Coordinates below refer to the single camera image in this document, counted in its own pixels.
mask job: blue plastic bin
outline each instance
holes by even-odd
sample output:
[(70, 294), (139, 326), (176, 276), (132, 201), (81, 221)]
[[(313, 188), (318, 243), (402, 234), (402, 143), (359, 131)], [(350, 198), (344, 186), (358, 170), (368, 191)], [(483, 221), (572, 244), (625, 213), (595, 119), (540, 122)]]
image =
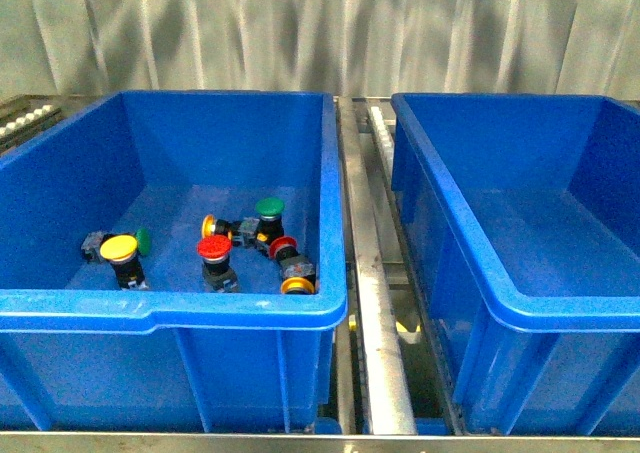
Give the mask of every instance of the blue plastic bin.
[[(4, 429), (289, 431), (328, 399), (346, 311), (331, 96), (127, 92), (0, 159), (0, 424)], [(204, 215), (285, 201), (318, 267), (314, 296), (234, 249), (243, 293), (204, 293)], [(147, 227), (151, 291), (85, 264), (94, 230)]]
[(640, 114), (400, 94), (393, 188), (473, 433), (640, 434)]

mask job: green push button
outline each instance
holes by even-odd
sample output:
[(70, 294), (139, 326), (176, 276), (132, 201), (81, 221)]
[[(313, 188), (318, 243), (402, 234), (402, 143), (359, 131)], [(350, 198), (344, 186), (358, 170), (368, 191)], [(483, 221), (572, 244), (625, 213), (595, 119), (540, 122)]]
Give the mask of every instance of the green push button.
[(278, 216), (284, 210), (284, 201), (280, 198), (264, 198), (256, 203), (256, 211), (260, 216)]
[(136, 231), (136, 240), (138, 240), (138, 253), (147, 256), (151, 251), (151, 234), (146, 228), (140, 228)]

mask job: metal frame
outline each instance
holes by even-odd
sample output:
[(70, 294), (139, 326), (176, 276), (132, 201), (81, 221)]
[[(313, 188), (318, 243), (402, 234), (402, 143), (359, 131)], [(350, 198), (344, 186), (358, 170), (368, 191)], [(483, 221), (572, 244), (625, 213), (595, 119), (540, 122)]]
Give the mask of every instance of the metal frame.
[[(92, 99), (62, 97), (27, 97), (30, 101), (55, 102), (67, 114), (84, 106)], [(390, 189), (393, 139), (390, 129), (395, 124), (389, 113), (388, 99), (338, 98), (343, 160), (344, 190), (346, 196), (345, 239), (348, 243), (347, 260), (353, 267), (355, 294), (350, 298), (358, 312), (360, 351), (351, 347), (352, 337), (347, 322), (336, 330), (336, 391), (339, 423), (345, 435), (211, 435), (211, 434), (155, 434), (155, 433), (91, 433), (91, 432), (0, 432), (0, 451), (3, 453), (39, 451), (58, 453), (92, 451), (99, 453), (164, 453), (164, 452), (558, 452), (581, 451), (640, 451), (640, 438), (591, 437), (492, 437), (464, 436), (464, 425), (458, 409), (451, 401), (450, 382), (444, 362), (440, 361), (438, 341), (430, 328), (426, 311), (422, 308), (422, 331), (436, 365), (439, 385), (437, 390), (443, 416), (452, 431), (459, 436), (419, 437), (415, 424), (406, 376), (398, 344), (395, 316), (390, 300), (390, 287), (408, 286), (414, 294), (415, 278), (409, 264), (384, 264), (381, 244), (373, 213), (373, 198), (369, 178), (360, 146), (362, 133), (371, 133), (383, 172), (387, 199), (406, 260), (407, 245), (398, 221), (395, 199)], [(354, 402), (353, 357), (359, 354), (365, 421), (370, 435), (353, 435), (356, 431), (357, 404)]]

